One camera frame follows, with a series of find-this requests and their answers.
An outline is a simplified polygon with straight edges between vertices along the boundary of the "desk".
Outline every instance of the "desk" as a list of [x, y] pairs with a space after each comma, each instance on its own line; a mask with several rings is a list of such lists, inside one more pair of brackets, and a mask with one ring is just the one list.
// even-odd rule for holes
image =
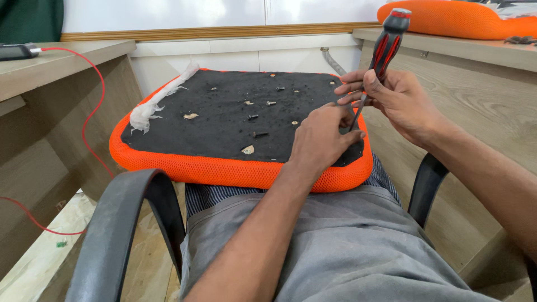
[[[126, 55], [136, 49], [135, 42], [38, 44], [55, 46], [83, 54], [102, 73], [106, 95], [87, 125], [86, 139], [114, 174], [122, 172], [109, 155], [108, 139], [116, 123], [142, 100]], [[98, 200], [111, 178], [81, 137], [82, 124], [101, 97], [95, 70], [71, 53], [47, 51], [29, 60], [0, 62], [0, 87], [0, 196], [23, 203], [42, 225], [79, 188]], [[21, 209], [0, 202], [0, 278], [40, 233]]]
[[[361, 69], [369, 67], [381, 31], [354, 30], [353, 37], [363, 41]], [[443, 114], [537, 173], [537, 47], [407, 33], [389, 67], [415, 73]], [[425, 151], [400, 136], [380, 111], [365, 108], [363, 115], [371, 148], [408, 207]], [[425, 231], [440, 255], [473, 288], [489, 285], [476, 278], [476, 269], [483, 269], [497, 251], [510, 250], [499, 223], [451, 174], [438, 191]], [[524, 276], [523, 265], [509, 266], [491, 274]]]

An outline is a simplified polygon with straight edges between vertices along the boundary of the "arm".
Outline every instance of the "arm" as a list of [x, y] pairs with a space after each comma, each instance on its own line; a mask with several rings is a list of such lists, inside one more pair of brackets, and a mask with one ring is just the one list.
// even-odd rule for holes
[[296, 129], [289, 161], [265, 196], [194, 285], [185, 301], [273, 299], [293, 228], [311, 187], [347, 148], [365, 136], [339, 134], [352, 115], [334, 103]]
[[[367, 105], [381, 110], [396, 130], [446, 166], [487, 208], [520, 248], [537, 261], [537, 177], [468, 134], [441, 114], [414, 74], [390, 70], [381, 83], [373, 71], [342, 77], [343, 95], [364, 83]], [[359, 99], [352, 93], [341, 105]]]

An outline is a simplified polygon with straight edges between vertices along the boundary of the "gray corrugated hose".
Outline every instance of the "gray corrugated hose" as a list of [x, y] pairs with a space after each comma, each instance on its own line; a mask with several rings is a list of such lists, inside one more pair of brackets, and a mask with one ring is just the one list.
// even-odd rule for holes
[[323, 57], [328, 63], [328, 65], [330, 65], [340, 76], [346, 74], [347, 72], [345, 72], [345, 70], [336, 61], [334, 61], [334, 59], [328, 52], [328, 49], [329, 49], [328, 47], [321, 47], [321, 51], [323, 52]]

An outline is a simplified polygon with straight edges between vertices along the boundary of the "desk surface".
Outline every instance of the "desk surface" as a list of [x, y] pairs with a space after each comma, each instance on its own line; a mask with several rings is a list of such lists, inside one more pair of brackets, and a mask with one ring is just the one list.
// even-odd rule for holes
[[[355, 29], [352, 36], [376, 41], [382, 28]], [[479, 62], [537, 72], [537, 47], [504, 44], [503, 41], [470, 40], [406, 33], [401, 46]]]
[[[93, 64], [101, 64], [136, 50], [134, 40], [37, 43], [38, 47], [63, 47], [76, 51]], [[91, 66], [66, 51], [47, 51], [33, 59], [0, 62], [0, 102]]]

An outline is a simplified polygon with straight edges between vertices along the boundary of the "orange mesh fabric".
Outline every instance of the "orange mesh fabric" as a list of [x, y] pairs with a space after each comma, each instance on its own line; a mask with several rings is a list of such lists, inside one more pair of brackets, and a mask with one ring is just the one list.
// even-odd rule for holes
[[514, 35], [537, 37], [537, 17], [501, 20], [490, 8], [473, 2], [408, 0], [383, 5], [376, 16], [380, 23], [394, 8], [412, 11], [409, 31], [448, 37], [503, 40]]
[[[147, 102], [162, 87], [146, 97], [140, 104]], [[176, 182], [268, 189], [283, 165], [275, 162], [240, 161], [134, 150], [121, 141], [121, 133], [129, 124], [129, 116], [130, 113], [116, 125], [110, 136], [110, 154], [118, 164], [129, 171], [160, 168]], [[367, 132], [361, 115], [358, 118], [358, 125], [360, 129]], [[355, 188], [369, 177], [372, 169], [373, 157], [369, 147], [369, 138], [366, 136], [362, 157], [345, 167], [328, 168], [311, 191], [338, 192]]]

